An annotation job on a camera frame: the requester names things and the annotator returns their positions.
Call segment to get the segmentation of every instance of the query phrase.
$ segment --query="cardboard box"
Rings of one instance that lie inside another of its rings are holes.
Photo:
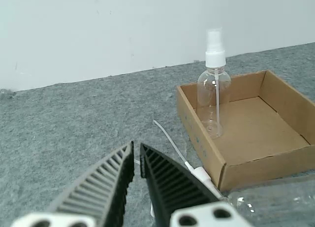
[[[178,115],[221,191],[315,168],[315,105],[272,72],[232,77],[229,121],[213,140],[196,115],[196,91],[177,87]]]

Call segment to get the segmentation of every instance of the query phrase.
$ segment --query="white spray nozzle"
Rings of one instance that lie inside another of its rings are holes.
[[[222,28],[207,32],[206,67],[218,68],[226,64],[225,50],[222,42]]]

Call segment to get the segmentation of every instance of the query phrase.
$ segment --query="box flap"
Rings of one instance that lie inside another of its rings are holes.
[[[240,188],[264,180],[314,169],[314,159],[315,146],[311,145],[236,166],[226,166],[219,189],[224,191]]]
[[[259,93],[260,97],[310,144],[315,144],[315,105],[270,71]]]
[[[266,71],[233,75],[231,77],[231,98],[230,101],[257,97]],[[190,83],[180,86],[191,106],[197,106],[197,83]]]
[[[231,77],[232,84],[230,101],[257,97],[259,95],[265,73],[266,71],[259,71],[255,73],[233,75]]]

